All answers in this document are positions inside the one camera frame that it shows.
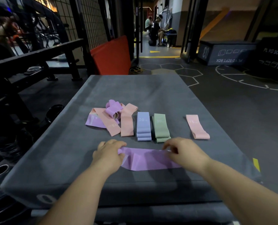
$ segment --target gray padded table surface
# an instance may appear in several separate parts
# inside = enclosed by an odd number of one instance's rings
[[[193,139],[185,116],[197,114],[211,139],[194,141],[211,158],[261,181],[253,163],[178,75],[93,75],[11,170],[1,188],[28,207],[46,209],[90,165],[92,153],[101,141],[114,138],[127,142],[130,148],[162,148],[162,143],[138,142],[135,136],[120,134],[111,137],[106,129],[86,126],[91,109],[105,107],[109,99],[125,105],[132,103],[138,106],[138,111],[149,112],[150,116],[165,114],[172,138]],[[136,129],[137,113],[133,120]],[[182,168],[129,171],[121,167],[106,181],[99,206],[209,205],[209,202],[217,204],[221,200],[199,175]]]

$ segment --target left hand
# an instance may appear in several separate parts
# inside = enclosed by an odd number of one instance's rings
[[[118,149],[124,146],[126,146],[125,142],[114,139],[100,142],[97,150],[93,152],[90,167],[97,167],[98,170],[103,171],[108,176],[115,173],[125,156],[123,153],[118,155]]]

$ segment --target yellow floor line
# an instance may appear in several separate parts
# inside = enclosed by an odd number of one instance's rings
[[[259,161],[255,158],[253,158],[252,160],[253,160],[253,165],[257,168],[258,171],[260,171]]]
[[[218,24],[230,11],[230,8],[222,8],[222,11],[202,31],[199,39],[205,36],[216,24]]]
[[[139,56],[140,58],[179,58],[179,56]]]

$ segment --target stack of green resistance bands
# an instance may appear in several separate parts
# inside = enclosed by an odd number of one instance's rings
[[[152,122],[154,124],[157,143],[164,143],[168,139],[171,139],[169,130],[167,128],[165,114],[154,114],[152,117]]]

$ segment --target black t-shirt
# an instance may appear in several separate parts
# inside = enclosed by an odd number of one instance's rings
[[[150,30],[150,39],[157,40],[158,39],[158,31],[160,29],[159,23],[157,21],[152,22],[152,29]]]

